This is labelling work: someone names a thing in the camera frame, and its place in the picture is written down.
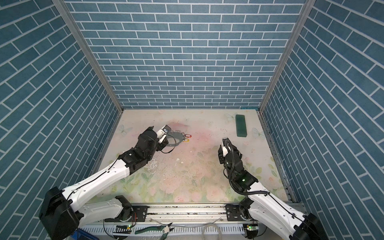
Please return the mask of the metal key organizer ring plate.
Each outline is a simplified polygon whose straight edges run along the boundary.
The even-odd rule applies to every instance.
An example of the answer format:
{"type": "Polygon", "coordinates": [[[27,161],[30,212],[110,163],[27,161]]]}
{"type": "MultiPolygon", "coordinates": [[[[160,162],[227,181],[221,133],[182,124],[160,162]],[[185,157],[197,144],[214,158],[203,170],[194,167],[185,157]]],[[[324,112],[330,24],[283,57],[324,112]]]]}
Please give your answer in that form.
{"type": "Polygon", "coordinates": [[[167,134],[167,147],[177,147],[186,139],[186,134],[182,131],[171,131],[167,134]]]}

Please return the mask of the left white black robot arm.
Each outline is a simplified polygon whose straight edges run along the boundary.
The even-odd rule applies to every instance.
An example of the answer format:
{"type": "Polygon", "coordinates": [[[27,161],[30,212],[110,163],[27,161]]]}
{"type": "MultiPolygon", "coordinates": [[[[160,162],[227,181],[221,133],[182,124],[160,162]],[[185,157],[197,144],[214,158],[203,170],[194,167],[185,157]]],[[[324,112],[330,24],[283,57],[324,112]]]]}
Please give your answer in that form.
{"type": "Polygon", "coordinates": [[[167,134],[171,128],[165,125],[155,132],[148,127],[138,137],[135,147],[122,153],[104,169],[62,190],[54,187],[47,191],[39,219],[52,240],[64,240],[78,228],[105,219],[121,222],[133,220],[132,204],[124,196],[89,204],[88,201],[115,182],[124,179],[144,167],[155,152],[169,143],[167,134]]]}

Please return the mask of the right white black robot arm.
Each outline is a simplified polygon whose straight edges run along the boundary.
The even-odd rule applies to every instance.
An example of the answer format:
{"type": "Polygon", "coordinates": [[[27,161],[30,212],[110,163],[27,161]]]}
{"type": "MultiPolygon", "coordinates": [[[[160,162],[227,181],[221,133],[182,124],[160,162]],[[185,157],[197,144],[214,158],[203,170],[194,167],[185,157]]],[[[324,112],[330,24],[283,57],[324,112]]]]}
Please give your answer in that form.
{"type": "Polygon", "coordinates": [[[246,220],[256,220],[284,240],[327,240],[322,222],[312,213],[304,214],[280,200],[243,166],[242,154],[230,139],[222,139],[220,164],[231,188],[245,198],[239,210],[246,220]]]}

